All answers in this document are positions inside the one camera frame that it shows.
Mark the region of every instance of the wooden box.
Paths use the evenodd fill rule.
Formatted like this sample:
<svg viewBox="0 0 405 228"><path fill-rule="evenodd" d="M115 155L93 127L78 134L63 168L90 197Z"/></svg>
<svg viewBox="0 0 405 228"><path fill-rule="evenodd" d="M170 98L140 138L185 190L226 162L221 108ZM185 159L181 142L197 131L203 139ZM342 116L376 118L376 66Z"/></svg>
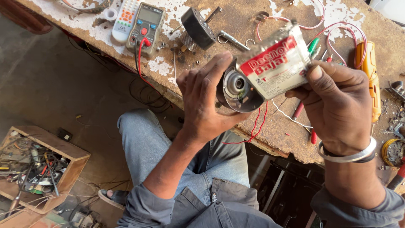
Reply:
<svg viewBox="0 0 405 228"><path fill-rule="evenodd" d="M34 210L39 214L45 214L65 201L67 194L75 184L77 178L83 170L84 165L89 159L90 154L37 126L11 127L7 135L9 136L12 131L17 131L23 136L28 136L29 139L49 148L53 152L60 154L70 160L68 167L66 168L65 172L63 173L57 184L60 196L50 197L47 201L39 204L40 202L45 200L45 198L42 198L43 195L32 194L28 192L21 193L21 205L28 209ZM3 148L6 145L6 139L4 139L3 142L0 144L0 148ZM14 197L17 196L18 190L18 185L15 182L9 183L6 181L6 179L0 180L1 195L9 198L10 200L13 200Z"/></svg>

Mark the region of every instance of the box of tools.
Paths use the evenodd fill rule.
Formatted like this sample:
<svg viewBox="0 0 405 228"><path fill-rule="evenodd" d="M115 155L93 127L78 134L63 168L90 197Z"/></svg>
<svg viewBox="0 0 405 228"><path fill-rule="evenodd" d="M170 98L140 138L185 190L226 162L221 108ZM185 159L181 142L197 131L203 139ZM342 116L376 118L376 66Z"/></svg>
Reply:
<svg viewBox="0 0 405 228"><path fill-rule="evenodd" d="M64 202L89 157L40 127L11 127L0 144L0 195L19 195L16 211L46 214Z"/></svg>

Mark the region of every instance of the shirt sleeve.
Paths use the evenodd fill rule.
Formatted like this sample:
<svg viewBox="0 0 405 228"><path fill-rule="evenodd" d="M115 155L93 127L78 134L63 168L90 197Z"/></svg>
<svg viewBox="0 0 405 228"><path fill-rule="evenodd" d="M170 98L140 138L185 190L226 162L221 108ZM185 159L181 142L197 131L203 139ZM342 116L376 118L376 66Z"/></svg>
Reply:
<svg viewBox="0 0 405 228"><path fill-rule="evenodd" d="M162 199L151 193L143 184L135 186L127 196L119 228L157 227L169 224L175 200Z"/></svg>
<svg viewBox="0 0 405 228"><path fill-rule="evenodd" d="M362 209L332 196L326 188L311 201L311 207L324 220L339 227L399 227L404 217L405 200L385 188L384 201L372 209Z"/></svg>

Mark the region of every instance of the white remote control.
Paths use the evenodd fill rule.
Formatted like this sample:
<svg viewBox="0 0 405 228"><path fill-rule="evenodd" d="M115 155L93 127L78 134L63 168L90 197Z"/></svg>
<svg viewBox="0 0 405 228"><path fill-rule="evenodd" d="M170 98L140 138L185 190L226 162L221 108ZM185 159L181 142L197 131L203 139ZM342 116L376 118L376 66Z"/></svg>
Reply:
<svg viewBox="0 0 405 228"><path fill-rule="evenodd" d="M113 37L120 43L126 43L135 24L138 0L123 0L113 26Z"/></svg>

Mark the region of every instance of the gray shirt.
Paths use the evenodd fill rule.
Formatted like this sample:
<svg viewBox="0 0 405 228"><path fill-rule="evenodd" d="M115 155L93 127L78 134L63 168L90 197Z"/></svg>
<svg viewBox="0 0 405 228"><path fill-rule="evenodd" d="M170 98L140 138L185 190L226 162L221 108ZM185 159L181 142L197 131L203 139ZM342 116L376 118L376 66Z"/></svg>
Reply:
<svg viewBox="0 0 405 228"><path fill-rule="evenodd" d="M257 191L246 186L214 178L212 203L205 206L187 187L172 199L161 199L143 184L127 197L120 228L134 227L281 227L258 210ZM330 227L399 227L405 200L386 189L386 198L377 207L361 209L332 196L325 188L312 199L314 211Z"/></svg>

